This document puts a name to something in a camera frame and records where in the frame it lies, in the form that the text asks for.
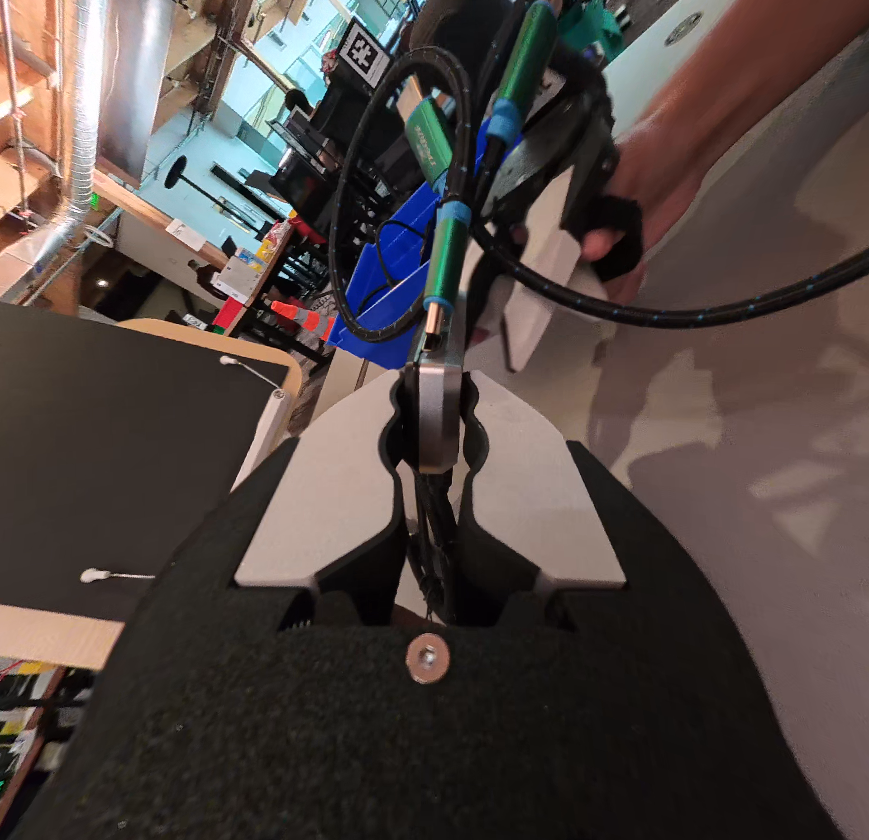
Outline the silver ribbed air duct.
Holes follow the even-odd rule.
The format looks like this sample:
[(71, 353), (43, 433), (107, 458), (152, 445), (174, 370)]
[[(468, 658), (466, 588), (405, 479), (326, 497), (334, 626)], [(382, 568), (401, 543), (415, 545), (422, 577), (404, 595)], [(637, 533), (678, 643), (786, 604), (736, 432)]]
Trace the silver ribbed air duct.
[(37, 269), (46, 270), (83, 225), (98, 157), (110, 0), (67, 0), (61, 53), (61, 198), (40, 230)]

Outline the blue plastic bin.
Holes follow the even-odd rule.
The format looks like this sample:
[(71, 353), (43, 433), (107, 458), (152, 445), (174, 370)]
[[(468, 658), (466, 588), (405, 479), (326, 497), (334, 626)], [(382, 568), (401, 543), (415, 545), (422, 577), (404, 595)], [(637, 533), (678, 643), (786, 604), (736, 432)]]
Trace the blue plastic bin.
[[(428, 184), (422, 184), (395, 213), (392, 221), (401, 226), (387, 226), (380, 239), (387, 272), (397, 280), (389, 287), (378, 259), (375, 245), (362, 249), (345, 297), (358, 323), (368, 330), (381, 330), (398, 321), (425, 290), (431, 249), (422, 248), (422, 238), (441, 205)], [(414, 331), (385, 344), (367, 344), (348, 333), (340, 317), (335, 318), (328, 345), (335, 347), (380, 368), (399, 371), (411, 351)]]

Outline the grey desk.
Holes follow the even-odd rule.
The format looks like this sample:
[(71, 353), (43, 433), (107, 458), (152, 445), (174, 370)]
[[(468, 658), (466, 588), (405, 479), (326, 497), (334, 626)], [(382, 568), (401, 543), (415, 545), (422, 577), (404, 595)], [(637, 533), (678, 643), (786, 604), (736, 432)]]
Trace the grey desk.
[[(734, 0), (681, 0), (610, 69), (621, 137)], [(729, 148), (634, 299), (700, 310), (868, 249), (868, 29)], [(472, 368), (583, 442), (692, 555), (842, 834), (868, 839), (868, 280), (658, 333), (557, 311), (527, 367)]]

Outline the black round-top stand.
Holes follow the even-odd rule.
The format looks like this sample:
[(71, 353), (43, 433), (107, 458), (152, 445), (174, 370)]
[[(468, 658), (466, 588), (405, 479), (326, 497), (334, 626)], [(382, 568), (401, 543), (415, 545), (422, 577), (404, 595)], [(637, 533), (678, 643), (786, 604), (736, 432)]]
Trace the black round-top stand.
[[(188, 168), (188, 158), (185, 155), (179, 157), (172, 167), (169, 168), (165, 177), (165, 188), (167, 191), (172, 191), (178, 184), (186, 184), (203, 198), (206, 198), (212, 206), (218, 208), (223, 215), (229, 216), (235, 221), (247, 221), (243, 212), (233, 206), (229, 201), (222, 201), (220, 198), (205, 191), (199, 184), (195, 184), (191, 178), (185, 175)], [(276, 222), (283, 219), (283, 213), (277, 211), (273, 205), (267, 204), (263, 198), (256, 195), (249, 186), (240, 184), (236, 178), (233, 178), (229, 172), (226, 172), (222, 167), (216, 165), (212, 169), (212, 175), (215, 175), (219, 182), (223, 184), (230, 192), (242, 198), (249, 205), (253, 205), (262, 216), (267, 221)]]

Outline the black and white tag sign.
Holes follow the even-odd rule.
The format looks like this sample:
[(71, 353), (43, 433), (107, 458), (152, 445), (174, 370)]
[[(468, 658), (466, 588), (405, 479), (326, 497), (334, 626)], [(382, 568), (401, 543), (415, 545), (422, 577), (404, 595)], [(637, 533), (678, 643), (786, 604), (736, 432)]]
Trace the black and white tag sign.
[(355, 83), (374, 93), (394, 64), (394, 57), (353, 18), (337, 50), (338, 64), (351, 72)]

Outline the person's right forearm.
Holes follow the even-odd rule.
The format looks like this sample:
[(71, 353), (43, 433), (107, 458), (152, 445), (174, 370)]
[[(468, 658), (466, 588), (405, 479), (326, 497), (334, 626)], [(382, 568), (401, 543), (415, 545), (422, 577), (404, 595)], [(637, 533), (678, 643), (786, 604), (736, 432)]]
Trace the person's right forearm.
[(868, 0), (734, 0), (621, 143), (617, 177), (669, 192), (868, 28)]

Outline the black board with wooden rim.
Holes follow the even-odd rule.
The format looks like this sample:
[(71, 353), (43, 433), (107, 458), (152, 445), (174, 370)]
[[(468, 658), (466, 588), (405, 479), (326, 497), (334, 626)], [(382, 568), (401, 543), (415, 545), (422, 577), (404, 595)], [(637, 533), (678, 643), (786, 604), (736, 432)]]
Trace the black board with wooden rim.
[(2, 662), (101, 670), (151, 584), (230, 496), (270, 388), (299, 364), (164, 321), (2, 306)]

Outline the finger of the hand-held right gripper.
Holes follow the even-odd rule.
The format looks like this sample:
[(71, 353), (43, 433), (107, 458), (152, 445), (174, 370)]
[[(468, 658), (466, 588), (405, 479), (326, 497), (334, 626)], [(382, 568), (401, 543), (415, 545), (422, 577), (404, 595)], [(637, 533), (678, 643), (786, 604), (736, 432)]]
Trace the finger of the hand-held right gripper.
[[(564, 204), (571, 185), (573, 169), (561, 174), (533, 204), (526, 218), (529, 240), (523, 265), (544, 279), (581, 290), (588, 284), (587, 270), (581, 270), (581, 248), (570, 233), (560, 228)], [(507, 370), (522, 372), (540, 345), (556, 307), (534, 291), (514, 284), (503, 316)]]
[(475, 270), (468, 289), (468, 347), (476, 347), (502, 330), (509, 303), (509, 277), (497, 270)]

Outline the orange traffic cone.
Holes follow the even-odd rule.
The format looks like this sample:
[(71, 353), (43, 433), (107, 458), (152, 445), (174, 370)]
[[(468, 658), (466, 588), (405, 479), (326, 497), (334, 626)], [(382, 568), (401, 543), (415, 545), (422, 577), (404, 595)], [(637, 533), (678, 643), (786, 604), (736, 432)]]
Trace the orange traffic cone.
[(330, 340), (335, 317), (330, 314), (316, 313), (294, 303), (272, 301), (270, 311), (277, 317), (297, 324), (300, 328), (316, 335), (323, 343)]

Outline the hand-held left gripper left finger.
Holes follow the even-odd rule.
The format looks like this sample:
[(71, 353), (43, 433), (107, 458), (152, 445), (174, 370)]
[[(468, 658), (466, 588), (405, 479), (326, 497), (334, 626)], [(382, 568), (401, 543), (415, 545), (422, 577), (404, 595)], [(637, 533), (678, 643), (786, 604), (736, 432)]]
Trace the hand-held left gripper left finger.
[(238, 587), (345, 594), (364, 625), (391, 624), (409, 543), (402, 381), (385, 372), (299, 438)]

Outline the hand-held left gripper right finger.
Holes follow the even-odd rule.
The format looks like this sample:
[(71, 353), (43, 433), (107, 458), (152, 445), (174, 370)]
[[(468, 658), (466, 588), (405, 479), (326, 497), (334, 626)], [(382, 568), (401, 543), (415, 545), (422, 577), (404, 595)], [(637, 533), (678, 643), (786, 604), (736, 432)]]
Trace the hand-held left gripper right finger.
[(495, 625), (530, 594), (621, 591), (625, 572), (560, 431), (480, 371), (462, 387), (463, 456), (453, 578), (459, 625)]

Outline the silver foil-wrapped duct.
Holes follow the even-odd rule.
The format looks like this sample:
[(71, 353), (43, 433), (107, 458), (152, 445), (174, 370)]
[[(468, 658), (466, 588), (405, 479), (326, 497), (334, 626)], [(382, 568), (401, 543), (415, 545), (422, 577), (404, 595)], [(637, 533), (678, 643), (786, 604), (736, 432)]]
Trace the silver foil-wrapped duct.
[(179, 0), (108, 0), (98, 167), (134, 186), (145, 174)]

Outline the person's right hand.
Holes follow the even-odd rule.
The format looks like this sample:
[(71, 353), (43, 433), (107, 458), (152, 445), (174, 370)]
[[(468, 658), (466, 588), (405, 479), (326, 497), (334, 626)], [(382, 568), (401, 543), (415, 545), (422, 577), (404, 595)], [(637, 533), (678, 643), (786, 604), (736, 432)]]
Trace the person's right hand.
[[(692, 177), (690, 150), (686, 152), (679, 137), (662, 125), (658, 118), (644, 118), (619, 138), (621, 161), (608, 186), (610, 195), (637, 202), (642, 209), (645, 255), (685, 215), (699, 185)], [(612, 229), (592, 230), (581, 242), (583, 262), (602, 260), (624, 239)], [(635, 270), (604, 283), (610, 301), (634, 301), (646, 274), (645, 255)]]

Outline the white and blue carton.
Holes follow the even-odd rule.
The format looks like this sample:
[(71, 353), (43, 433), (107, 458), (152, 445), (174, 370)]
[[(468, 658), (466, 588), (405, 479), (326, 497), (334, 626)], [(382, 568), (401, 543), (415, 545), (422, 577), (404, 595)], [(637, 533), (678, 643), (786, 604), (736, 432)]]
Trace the white and blue carton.
[(247, 304), (264, 274), (263, 260), (247, 249), (238, 249), (223, 270), (212, 277), (212, 287), (229, 300)]

